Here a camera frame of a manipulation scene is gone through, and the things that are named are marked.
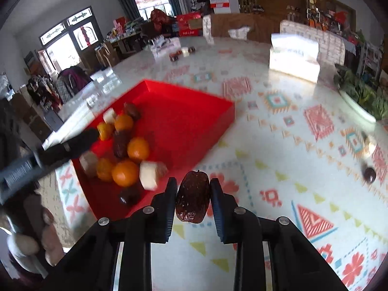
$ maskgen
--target green plant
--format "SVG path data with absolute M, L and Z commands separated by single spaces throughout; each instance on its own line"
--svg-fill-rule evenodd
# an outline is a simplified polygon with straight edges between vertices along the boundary
M 346 92 L 376 120 L 388 117 L 388 102 L 380 88 L 377 92 L 374 91 L 347 67 L 336 65 L 336 68 L 338 74 L 334 76 L 334 83 L 338 88 Z

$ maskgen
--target red date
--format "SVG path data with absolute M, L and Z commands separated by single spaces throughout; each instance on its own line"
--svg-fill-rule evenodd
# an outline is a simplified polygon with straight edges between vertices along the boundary
M 190 171 L 180 184 L 175 201 L 175 213 L 179 220 L 201 223 L 210 202 L 209 178 L 204 172 Z

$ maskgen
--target red tray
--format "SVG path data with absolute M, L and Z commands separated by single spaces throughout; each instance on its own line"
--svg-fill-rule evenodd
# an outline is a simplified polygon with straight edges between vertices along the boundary
M 98 178 L 87 178 L 79 160 L 73 160 L 80 185 L 97 219 L 128 217 L 150 204 L 154 194 L 163 192 L 168 177 L 175 177 L 180 183 L 234 121 L 233 102 L 161 82 L 144 80 L 109 108 L 119 114 L 126 102 L 133 102 L 142 115 L 135 123 L 133 136 L 147 139 L 151 148 L 148 160 L 165 163 L 169 172 L 159 182 L 156 192 L 146 192 L 143 199 L 129 209 L 118 198 L 121 187 Z M 96 128 L 103 121 L 103 113 L 89 127 Z M 91 150 L 98 157 L 114 158 L 112 139 L 96 142 Z

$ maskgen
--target white table surface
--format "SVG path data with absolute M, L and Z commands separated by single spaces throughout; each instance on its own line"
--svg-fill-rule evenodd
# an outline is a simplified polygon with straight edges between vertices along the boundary
M 218 38 L 213 46 L 204 38 L 181 43 L 196 53 L 172 63 L 168 57 L 155 62 L 142 51 L 102 72 L 97 104 L 90 109 L 83 102 L 45 147 L 82 131 L 142 79 L 226 95 L 235 101 L 236 121 L 195 169 L 218 177 L 225 192 L 258 216 L 289 217 L 349 290 L 361 291 L 388 249 L 385 130 L 346 105 L 333 90 L 332 69 L 323 69 L 315 85 L 269 71 L 266 44 Z M 362 131 L 378 142 L 366 159 L 378 175 L 372 185 L 362 178 Z M 96 219 L 72 164 L 56 176 L 78 239 Z M 190 270 L 177 273 L 187 259 Z M 199 225 L 175 218 L 170 242 L 152 245 L 155 290 L 232 290 L 234 267 L 235 250 L 219 242 L 211 208 Z

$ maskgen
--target shoe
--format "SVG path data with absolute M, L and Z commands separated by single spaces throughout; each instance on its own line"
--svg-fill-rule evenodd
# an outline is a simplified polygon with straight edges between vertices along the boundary
M 264 8 L 261 5 L 252 6 L 252 11 L 254 12 L 264 12 Z

